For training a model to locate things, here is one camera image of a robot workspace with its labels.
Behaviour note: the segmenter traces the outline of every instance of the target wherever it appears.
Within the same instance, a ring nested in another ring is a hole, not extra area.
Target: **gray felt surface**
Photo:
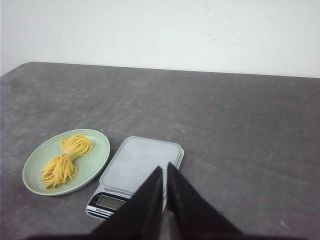
[[[320,239],[320,79],[30,62],[1,78],[1,236],[89,233],[99,176],[30,192],[32,151],[73,129],[179,143],[182,174],[245,233]],[[169,238],[165,213],[160,239]]]

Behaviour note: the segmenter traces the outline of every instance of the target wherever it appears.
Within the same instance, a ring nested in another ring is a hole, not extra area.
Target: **pasta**
[[[49,190],[61,188],[68,178],[72,179],[77,175],[78,169],[73,160],[89,153],[93,148],[92,142],[82,134],[61,138],[59,144],[62,154],[51,158],[41,169],[41,181]]]

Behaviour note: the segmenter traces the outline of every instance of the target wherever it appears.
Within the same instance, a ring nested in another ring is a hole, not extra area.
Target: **scale platform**
[[[108,219],[135,194],[157,166],[163,174],[163,208],[167,202],[167,166],[179,169],[184,150],[177,143],[138,136],[127,137],[99,179],[86,213]]]

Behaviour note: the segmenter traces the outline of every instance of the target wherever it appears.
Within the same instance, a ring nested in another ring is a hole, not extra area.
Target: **light green plate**
[[[93,143],[93,149],[86,155],[73,161],[78,168],[78,173],[73,179],[68,179],[66,184],[58,190],[47,190],[41,181],[41,169],[48,160],[62,153],[59,141],[69,138],[74,134],[83,134]],[[45,196],[58,196],[71,193],[88,184],[105,166],[110,153],[110,143],[101,132],[91,129],[76,129],[61,133],[42,143],[29,156],[22,171],[25,186],[35,194]]]

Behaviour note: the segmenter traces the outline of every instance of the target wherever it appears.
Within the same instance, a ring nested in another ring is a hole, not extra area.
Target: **kitchen scale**
[[[184,150],[177,143],[127,137],[99,179],[99,186],[86,205],[86,213],[108,219],[130,199],[157,166],[163,174],[163,208],[167,202],[167,166],[179,169]]]

